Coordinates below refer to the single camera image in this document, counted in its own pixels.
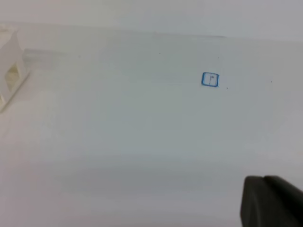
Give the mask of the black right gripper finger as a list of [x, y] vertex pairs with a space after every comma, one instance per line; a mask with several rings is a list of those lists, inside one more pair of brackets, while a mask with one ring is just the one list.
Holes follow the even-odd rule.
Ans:
[[247, 176], [240, 218], [243, 227], [301, 227], [303, 191], [279, 176]]

